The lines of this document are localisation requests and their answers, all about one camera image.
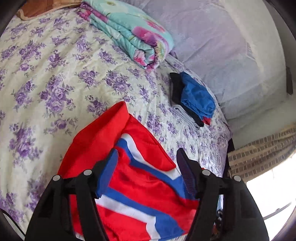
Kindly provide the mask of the folded floral turquoise blanket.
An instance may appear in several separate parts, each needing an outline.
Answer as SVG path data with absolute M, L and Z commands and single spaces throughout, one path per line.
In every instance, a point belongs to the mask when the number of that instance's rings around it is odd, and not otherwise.
M 171 34 L 161 24 L 123 1 L 82 1 L 78 14 L 145 70 L 156 69 L 174 47 Z

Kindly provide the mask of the folded black garment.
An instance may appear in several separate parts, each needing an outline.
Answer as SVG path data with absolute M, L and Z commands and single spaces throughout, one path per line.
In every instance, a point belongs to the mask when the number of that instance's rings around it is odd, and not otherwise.
M 197 114 L 195 114 L 191 109 L 186 107 L 184 104 L 181 102 L 181 97 L 182 97 L 182 92 L 185 87 L 184 83 L 182 82 L 181 76 L 179 73 L 171 72 L 170 73 L 170 79 L 171 79 L 171 106 L 173 104 L 178 104 L 180 105 L 189 116 L 191 116 L 197 125 L 201 128 L 204 126 L 203 121 L 199 118 Z

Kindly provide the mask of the white lace covered bedding pile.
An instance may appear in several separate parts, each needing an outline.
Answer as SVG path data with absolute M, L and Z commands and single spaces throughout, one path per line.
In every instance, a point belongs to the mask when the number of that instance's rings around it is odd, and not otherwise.
M 286 65 L 263 1 L 131 1 L 173 36 L 174 53 L 215 94 L 227 119 L 284 100 Z

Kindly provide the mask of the folded red garment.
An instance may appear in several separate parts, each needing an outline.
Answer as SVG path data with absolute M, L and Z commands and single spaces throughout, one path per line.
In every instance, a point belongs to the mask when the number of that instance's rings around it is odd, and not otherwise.
M 208 126 L 211 124 L 211 118 L 207 118 L 204 116 L 202 121 L 204 124 L 206 124 Z

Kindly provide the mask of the folded blue garment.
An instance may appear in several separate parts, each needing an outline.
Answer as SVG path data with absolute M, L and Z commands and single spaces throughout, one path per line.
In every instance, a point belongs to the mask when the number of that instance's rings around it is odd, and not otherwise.
M 180 77 L 185 85 L 182 90 L 181 103 L 197 114 L 200 119 L 203 117 L 212 118 L 216 105 L 206 87 L 200 85 L 185 72 L 181 72 Z

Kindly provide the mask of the folded grey garment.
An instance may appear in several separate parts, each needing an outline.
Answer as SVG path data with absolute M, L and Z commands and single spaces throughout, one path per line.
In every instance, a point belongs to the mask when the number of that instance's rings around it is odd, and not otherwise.
M 172 105 L 172 110 L 175 114 L 177 114 L 180 118 L 182 118 L 191 128 L 198 130 L 200 127 L 197 125 L 195 120 L 186 113 L 186 111 L 178 104 Z

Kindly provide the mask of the red track pants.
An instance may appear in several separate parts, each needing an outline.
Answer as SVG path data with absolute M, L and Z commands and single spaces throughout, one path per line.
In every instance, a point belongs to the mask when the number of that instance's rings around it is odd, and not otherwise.
M 119 102 L 73 139 L 58 174 L 72 178 L 112 149 L 118 163 L 96 207 L 110 240 L 170 240 L 189 232 L 198 200 L 154 136 Z

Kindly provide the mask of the brown pillow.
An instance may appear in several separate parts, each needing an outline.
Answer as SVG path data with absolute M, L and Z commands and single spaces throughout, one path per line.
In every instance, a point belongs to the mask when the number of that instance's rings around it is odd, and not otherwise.
M 81 0 L 28 0 L 17 11 L 16 15 L 27 21 L 58 9 L 78 7 L 81 2 Z

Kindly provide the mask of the purple floral bedsheet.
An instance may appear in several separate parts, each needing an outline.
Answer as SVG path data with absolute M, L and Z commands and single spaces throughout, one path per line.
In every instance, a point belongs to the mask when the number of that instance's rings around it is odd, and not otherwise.
M 199 130 L 173 112 L 169 74 L 183 71 L 172 56 L 140 68 L 74 9 L 13 17 L 1 36 L 1 208 L 26 231 L 74 136 L 120 101 L 171 158 L 184 148 L 221 176 L 231 132 L 220 108 Z

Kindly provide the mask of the beige checked curtain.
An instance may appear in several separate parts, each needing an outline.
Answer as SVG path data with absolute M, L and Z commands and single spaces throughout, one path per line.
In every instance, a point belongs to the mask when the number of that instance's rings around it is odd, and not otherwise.
M 295 123 L 227 154 L 230 177 L 248 182 L 295 154 Z

